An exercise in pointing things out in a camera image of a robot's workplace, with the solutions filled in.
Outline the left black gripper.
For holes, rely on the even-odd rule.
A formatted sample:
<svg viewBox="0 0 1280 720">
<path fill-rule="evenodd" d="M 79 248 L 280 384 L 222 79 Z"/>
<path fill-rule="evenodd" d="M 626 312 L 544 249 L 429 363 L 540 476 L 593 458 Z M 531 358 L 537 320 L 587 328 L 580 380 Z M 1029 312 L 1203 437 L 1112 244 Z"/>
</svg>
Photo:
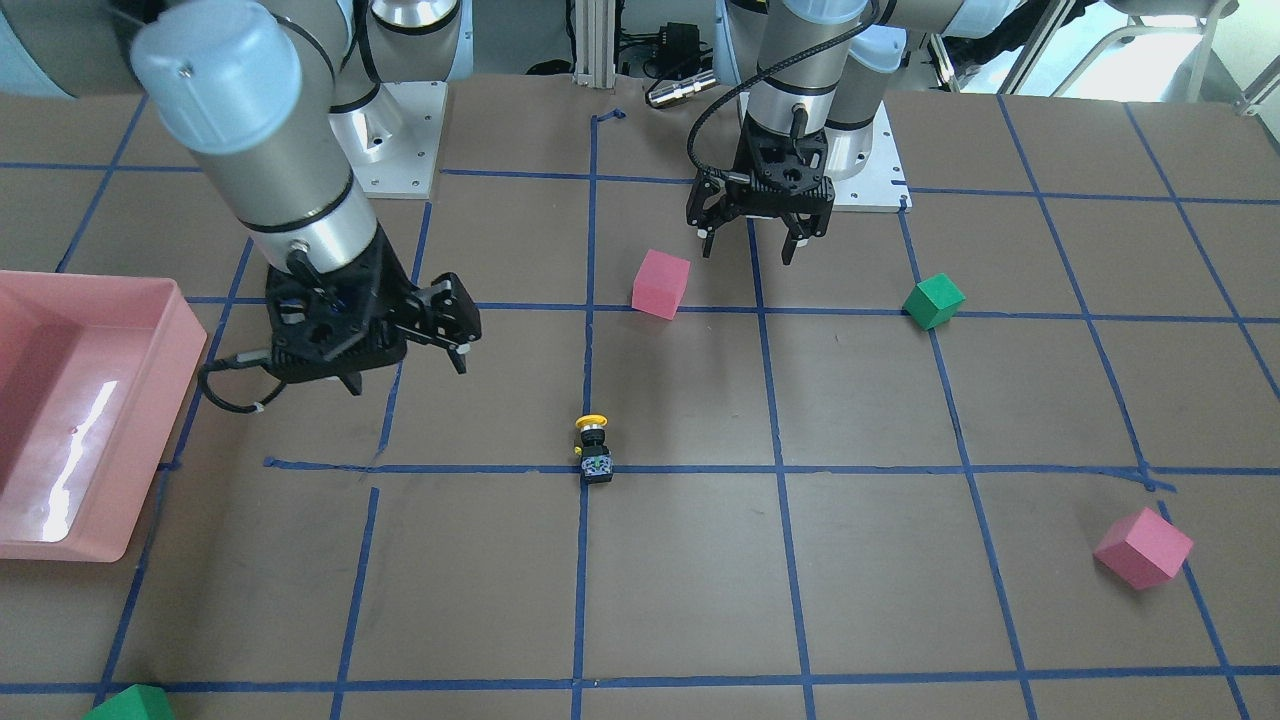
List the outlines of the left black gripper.
<svg viewBox="0 0 1280 720">
<path fill-rule="evenodd" d="M 809 237 L 822 237 L 828 229 L 835 205 L 835 184 L 826 174 L 828 156 L 823 129 L 792 141 L 759 124 L 744 124 L 731 178 L 721 182 L 700 170 L 686 204 L 701 258 L 710 258 L 717 231 L 737 217 L 778 218 L 787 231 L 780 256 L 790 266 Z"/>
</svg>

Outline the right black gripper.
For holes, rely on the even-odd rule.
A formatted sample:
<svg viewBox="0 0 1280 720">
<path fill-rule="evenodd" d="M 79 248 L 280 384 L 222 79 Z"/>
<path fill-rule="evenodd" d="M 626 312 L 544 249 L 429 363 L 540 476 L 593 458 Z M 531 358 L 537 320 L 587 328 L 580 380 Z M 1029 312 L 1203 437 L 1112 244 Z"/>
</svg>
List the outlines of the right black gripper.
<svg viewBox="0 0 1280 720">
<path fill-rule="evenodd" d="M 365 370 L 402 360 L 410 341 L 444 348 L 454 372 L 483 337 L 480 311 L 453 272 L 417 288 L 383 227 L 349 264 L 321 273 L 302 242 L 268 273 L 271 325 L 266 370 L 287 384 L 335 377 L 352 396 Z"/>
</svg>

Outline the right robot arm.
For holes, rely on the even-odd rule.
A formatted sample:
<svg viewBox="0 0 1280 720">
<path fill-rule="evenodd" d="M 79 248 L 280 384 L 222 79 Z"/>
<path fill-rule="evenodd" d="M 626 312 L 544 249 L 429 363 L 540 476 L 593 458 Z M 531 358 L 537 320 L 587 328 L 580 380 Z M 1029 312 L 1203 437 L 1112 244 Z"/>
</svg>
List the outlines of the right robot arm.
<svg viewBox="0 0 1280 720">
<path fill-rule="evenodd" d="M 145 91 L 251 233 L 269 269 L 271 343 L 206 364 L 282 386 L 361 375 L 410 343 L 456 372 L 483 334 L 461 278 L 417 287 L 361 167 L 413 155 L 390 85 L 443 81 L 461 58 L 461 1 L 5 1 L 3 92 Z"/>
</svg>

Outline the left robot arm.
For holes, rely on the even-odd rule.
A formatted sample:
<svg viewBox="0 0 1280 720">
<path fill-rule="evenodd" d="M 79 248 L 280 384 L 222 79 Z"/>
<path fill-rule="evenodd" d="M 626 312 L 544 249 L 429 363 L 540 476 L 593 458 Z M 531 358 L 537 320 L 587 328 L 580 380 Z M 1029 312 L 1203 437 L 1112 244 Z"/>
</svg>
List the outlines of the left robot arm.
<svg viewBox="0 0 1280 720">
<path fill-rule="evenodd" d="M 375 60 L 370 38 L 416 40 L 451 29 L 462 1 L 360 1 L 356 12 L 357 79 L 372 82 L 365 102 L 389 95 L 390 59 Z M 735 17 L 755 13 L 762 19 L 741 32 L 759 29 L 755 73 L 745 69 L 726 95 L 695 119 L 687 136 L 687 156 L 696 174 L 686 220 L 709 258 L 716 232 L 740 217 L 777 219 L 787 228 L 782 263 L 795 250 L 822 237 L 836 206 L 837 183 L 861 172 L 854 161 L 854 141 L 870 142 L 888 77 L 902 56 L 908 31 L 940 37 L 983 40 L 1010 26 L 1021 1 L 726 1 L 746 6 Z M 698 135 L 710 117 L 741 95 L 742 119 L 733 165 L 714 167 L 696 152 Z M 461 279 L 436 278 L 422 295 L 404 278 L 397 258 L 379 229 L 374 247 L 390 269 L 380 270 L 380 299 L 390 305 L 375 314 L 371 355 L 360 356 L 357 369 L 339 380 L 353 396 L 362 392 L 361 372 L 399 363 L 410 341 L 448 351 L 454 369 L 466 373 L 465 351 L 481 337 L 480 319 Z"/>
</svg>

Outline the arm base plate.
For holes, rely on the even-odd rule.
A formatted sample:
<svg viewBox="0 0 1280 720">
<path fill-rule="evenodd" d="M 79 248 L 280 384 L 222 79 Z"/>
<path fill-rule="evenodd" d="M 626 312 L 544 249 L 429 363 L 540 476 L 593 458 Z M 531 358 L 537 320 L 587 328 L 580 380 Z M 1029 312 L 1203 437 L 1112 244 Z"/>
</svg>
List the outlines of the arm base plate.
<svg viewBox="0 0 1280 720">
<path fill-rule="evenodd" d="M 449 86 L 388 83 L 330 127 L 370 199 L 428 200 L 436 176 Z"/>
<path fill-rule="evenodd" d="M 869 126 L 828 129 L 826 174 L 835 190 L 835 211 L 896 213 L 911 206 L 890 118 L 883 102 Z"/>
</svg>

